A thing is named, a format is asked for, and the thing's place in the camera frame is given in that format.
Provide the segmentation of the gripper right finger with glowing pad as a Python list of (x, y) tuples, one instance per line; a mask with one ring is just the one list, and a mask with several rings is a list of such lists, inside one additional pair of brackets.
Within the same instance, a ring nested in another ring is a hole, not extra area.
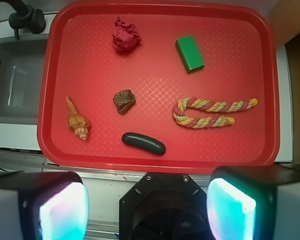
[(300, 165), (218, 167), (206, 206), (217, 240), (300, 240)]

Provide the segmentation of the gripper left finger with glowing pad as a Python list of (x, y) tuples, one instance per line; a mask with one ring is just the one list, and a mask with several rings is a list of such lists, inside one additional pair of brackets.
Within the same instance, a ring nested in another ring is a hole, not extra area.
[(72, 171), (0, 171), (0, 240), (83, 240), (88, 190)]

